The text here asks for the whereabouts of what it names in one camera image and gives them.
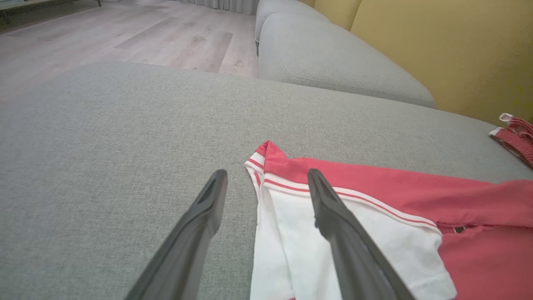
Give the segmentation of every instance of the gray sofa cushion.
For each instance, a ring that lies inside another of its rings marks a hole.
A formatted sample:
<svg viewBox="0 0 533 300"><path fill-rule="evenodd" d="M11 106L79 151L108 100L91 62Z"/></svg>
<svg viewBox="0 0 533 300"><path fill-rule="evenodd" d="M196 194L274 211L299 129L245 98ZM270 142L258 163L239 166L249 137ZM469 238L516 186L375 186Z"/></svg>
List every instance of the gray sofa cushion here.
<svg viewBox="0 0 533 300"><path fill-rule="evenodd" d="M263 23L273 13L285 12L302 15L307 18L329 22L323 14L309 5L297 0L261 0L257 5L255 17L255 41L259 42Z"/></svg>
<svg viewBox="0 0 533 300"><path fill-rule="evenodd" d="M428 90L345 29L275 13L263 25L259 78L434 107Z"/></svg>
<svg viewBox="0 0 533 300"><path fill-rule="evenodd" d="M198 299L246 299L271 139L314 157L490 182L533 179L493 125L397 101L159 66L101 63L0 104L0 294L122 299L213 171L222 225Z"/></svg>

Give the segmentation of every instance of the gray curtain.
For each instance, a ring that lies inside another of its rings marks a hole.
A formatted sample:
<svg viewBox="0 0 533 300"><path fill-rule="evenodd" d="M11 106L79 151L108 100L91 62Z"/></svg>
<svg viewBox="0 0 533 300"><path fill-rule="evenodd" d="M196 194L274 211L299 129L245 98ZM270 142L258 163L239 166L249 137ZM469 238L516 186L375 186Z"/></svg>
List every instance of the gray curtain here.
<svg viewBox="0 0 533 300"><path fill-rule="evenodd" d="M259 0L180 0L180 2L194 3L217 10L255 14Z"/></svg>

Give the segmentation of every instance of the yellow sofa backrest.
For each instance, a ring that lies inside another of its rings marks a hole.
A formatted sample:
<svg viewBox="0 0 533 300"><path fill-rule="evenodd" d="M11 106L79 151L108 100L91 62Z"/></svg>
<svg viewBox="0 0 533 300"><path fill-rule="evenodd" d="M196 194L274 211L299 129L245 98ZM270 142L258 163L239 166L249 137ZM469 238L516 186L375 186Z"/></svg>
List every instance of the yellow sofa backrest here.
<svg viewBox="0 0 533 300"><path fill-rule="evenodd" d="M351 32L439 109L493 124L503 112L533 117L533 0L362 0Z"/></svg>
<svg viewBox="0 0 533 300"><path fill-rule="evenodd" d="M350 30L360 3L361 0L315 0L314 9L325 15L333 24Z"/></svg>

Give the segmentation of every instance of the red stripe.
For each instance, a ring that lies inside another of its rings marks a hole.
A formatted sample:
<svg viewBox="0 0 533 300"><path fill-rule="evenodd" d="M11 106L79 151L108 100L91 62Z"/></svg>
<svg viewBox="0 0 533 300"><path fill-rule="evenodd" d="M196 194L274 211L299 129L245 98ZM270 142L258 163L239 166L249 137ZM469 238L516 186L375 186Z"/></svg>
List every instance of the red stripe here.
<svg viewBox="0 0 533 300"><path fill-rule="evenodd" d="M287 186L287 185L284 185L284 184L281 184L281 183L277 183L277 182L275 182L275 181L271 181L270 179L267 179L267 178L264 180L264 182L266 182L266 183L271 183L271 184L274 184L274 185L279 186L279 187L288 188L289 190L293 190L293 191L306 192L306 193L309 192L309 190L306 190L306 189L304 189L304 188L296 188L296 187ZM402 220L406 220L406 221L413 222L413 223L423 223L423 224L428 224L428 225L430 225L430 226L433 226L433 227L437 228L435 225L433 225L433 224L431 224L431 223L428 223L428 222L426 222L426 221L411 220L411 219L408 219L408 218L404 218L404 217L402 217L402 216L398 216L397 214L393 213L392 211L386 209L385 207L380 206L379 204L376 204L376 203L374 203L374 202L372 202L372 201L368 201L368 200L365 199L365 198L361 198L361 197L359 197L359 196L355 196L355 195L351 195L351 194L346 194L346 193L341 193L341 192L336 192L336 193L337 193L337 195L344 195L344 196L349 196L349 197L353 197L353 198L361 199L361 200L363 200L363 201L365 201L365 202L368 202L368 203L370 203L370 204L372 204L372 205L374 205L374 206L377 206L377 207L379 207L379 208L385 210L386 212L390 213L391 215L394 215L394 216L396 216L396 217L398 217L398 218L400 218L400 219L402 219Z"/></svg>
<svg viewBox="0 0 533 300"><path fill-rule="evenodd" d="M257 174L257 172L254 171L254 175L255 175L255 180L257 180L257 186L261 186L261 180L259 179L259 174Z"/></svg>
<svg viewBox="0 0 533 300"><path fill-rule="evenodd" d="M261 169L264 169L264 168L265 168L262 164L260 164L260 163L258 163L258 162L256 162L256 161L254 161L253 159L248 159L248 161L251 162L252 164L258 166L258 167L261 168Z"/></svg>

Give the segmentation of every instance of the wooden floor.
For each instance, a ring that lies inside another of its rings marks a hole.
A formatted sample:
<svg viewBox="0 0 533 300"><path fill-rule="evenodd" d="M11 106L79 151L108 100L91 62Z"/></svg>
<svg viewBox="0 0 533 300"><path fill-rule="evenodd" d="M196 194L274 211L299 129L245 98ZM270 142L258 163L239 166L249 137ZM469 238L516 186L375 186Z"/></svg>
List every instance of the wooden floor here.
<svg viewBox="0 0 533 300"><path fill-rule="evenodd" d="M166 0L56 6L59 15L0 32L0 101L97 61L257 77L254 15Z"/></svg>

